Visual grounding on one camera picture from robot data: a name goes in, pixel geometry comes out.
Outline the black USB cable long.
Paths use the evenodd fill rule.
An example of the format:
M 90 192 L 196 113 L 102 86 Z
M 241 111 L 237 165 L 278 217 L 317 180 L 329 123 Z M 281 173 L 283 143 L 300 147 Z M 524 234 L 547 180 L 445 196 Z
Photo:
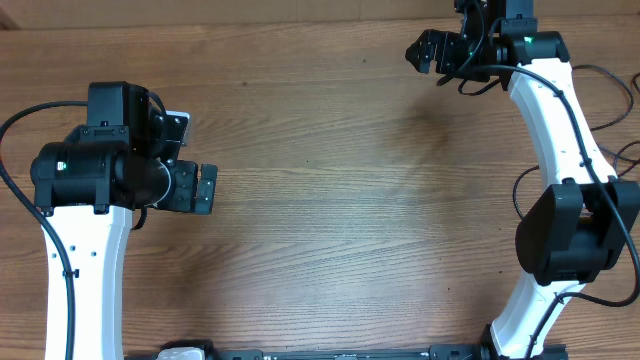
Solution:
M 634 105 L 635 105 L 635 99 L 634 99 L 634 94 L 632 92 L 632 90 L 629 88 L 629 86 L 622 80 L 620 79 L 618 76 L 616 76 L 615 74 L 611 73 L 610 71 L 608 71 L 605 68 L 596 66 L 596 65 L 592 65 L 592 64 L 582 64 L 582 65 L 577 65 L 574 67 L 574 70 L 590 70 L 590 71 L 594 71 L 594 72 L 599 72 L 601 74 L 605 74 L 607 77 L 611 78 L 613 81 L 615 81 L 624 91 L 624 93 L 627 95 L 628 97 L 628 105 L 626 107 L 626 110 L 617 118 L 615 118 L 614 120 L 603 124 L 603 125 L 599 125 L 596 129 L 596 131 L 598 130 L 603 130 L 609 127 L 613 127 L 614 125 L 622 122 L 633 110 Z M 618 166 L 620 165 L 621 162 L 627 162 L 629 163 L 629 166 L 623 170 L 622 172 L 620 172 L 618 174 L 618 177 L 624 177 L 627 173 L 629 173 L 630 171 L 632 171 L 638 164 L 639 164 L 639 160 L 638 159 L 631 159 L 631 158 L 627 158 L 623 156 L 623 153 L 630 147 L 634 146 L 638 144 L 638 141 L 634 141 L 631 143 L 628 143 L 627 145 L 623 146 L 618 152 L 613 152 L 609 149 L 607 149 L 606 147 L 599 145 L 599 149 L 602 150 L 606 155 L 610 155 L 613 158 L 613 168 L 615 171 L 618 171 Z M 512 202 L 514 205 L 514 209 L 517 213 L 517 215 L 519 216 L 519 218 L 521 220 L 524 219 L 524 213 L 521 211 L 519 203 L 518 203 L 518 198 L 517 198 L 517 192 L 518 192 L 518 186 L 521 182 L 521 180 L 528 175 L 531 172 L 534 171 L 538 171 L 539 167 L 538 166 L 533 166 L 531 168 L 528 168 L 526 170 L 524 170 L 519 176 L 518 178 L 515 180 L 513 188 L 512 188 Z

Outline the black USB cable short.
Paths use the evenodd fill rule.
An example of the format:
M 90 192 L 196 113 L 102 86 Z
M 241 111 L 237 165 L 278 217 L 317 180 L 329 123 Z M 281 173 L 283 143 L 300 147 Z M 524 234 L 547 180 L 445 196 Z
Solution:
M 632 90 L 630 75 L 584 65 L 573 69 L 573 80 L 594 139 L 613 162 L 624 146 L 639 140 L 639 95 Z

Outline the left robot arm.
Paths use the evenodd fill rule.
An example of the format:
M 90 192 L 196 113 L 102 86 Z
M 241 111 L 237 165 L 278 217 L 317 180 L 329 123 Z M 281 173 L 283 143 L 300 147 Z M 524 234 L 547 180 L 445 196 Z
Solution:
M 179 159 L 190 116 L 146 88 L 94 82 L 87 120 L 31 166 L 45 240 L 48 359 L 121 359 L 124 257 L 136 210 L 208 215 L 216 166 Z

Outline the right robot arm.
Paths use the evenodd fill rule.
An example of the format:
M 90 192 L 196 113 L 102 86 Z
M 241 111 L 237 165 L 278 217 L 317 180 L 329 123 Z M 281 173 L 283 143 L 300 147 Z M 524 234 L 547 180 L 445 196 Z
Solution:
M 532 140 L 544 190 L 521 218 L 516 255 L 522 272 L 501 314 L 473 345 L 433 345 L 430 359 L 564 359 L 545 339 L 567 303 L 628 251 L 639 186 L 622 180 L 593 138 L 573 84 L 562 36 L 540 31 L 530 1 L 458 1 L 459 32 L 428 29 L 406 60 L 442 82 L 501 86 Z

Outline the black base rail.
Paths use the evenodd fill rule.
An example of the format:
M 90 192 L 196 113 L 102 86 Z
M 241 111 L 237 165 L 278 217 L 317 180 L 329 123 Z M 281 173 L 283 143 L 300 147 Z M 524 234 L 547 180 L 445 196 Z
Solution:
M 426 349 L 365 351 L 263 352 L 260 350 L 216 350 L 211 341 L 185 340 L 166 343 L 155 353 L 125 355 L 126 360 L 490 360 L 504 359 L 493 348 L 481 344 L 436 344 Z

